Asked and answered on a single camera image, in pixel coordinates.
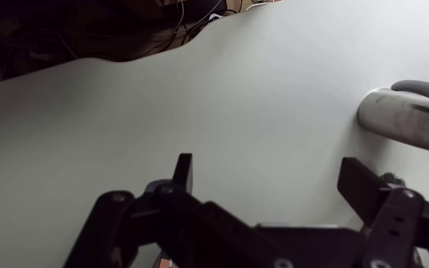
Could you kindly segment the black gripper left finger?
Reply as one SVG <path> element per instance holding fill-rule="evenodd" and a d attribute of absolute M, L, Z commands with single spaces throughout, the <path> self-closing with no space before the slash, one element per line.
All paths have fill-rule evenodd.
<path fill-rule="evenodd" d="M 190 195 L 192 155 L 180 153 L 171 178 L 140 196 L 98 196 L 64 268 L 129 268 L 140 247 L 158 244 L 177 268 L 247 268 L 249 228 L 213 202 Z"/>

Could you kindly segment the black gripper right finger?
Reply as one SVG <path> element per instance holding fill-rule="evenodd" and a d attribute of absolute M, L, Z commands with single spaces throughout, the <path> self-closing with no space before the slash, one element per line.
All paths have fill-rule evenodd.
<path fill-rule="evenodd" d="M 336 189 L 368 228 L 360 268 L 417 268 L 415 248 L 429 253 L 429 201 L 357 158 L 344 158 Z"/>

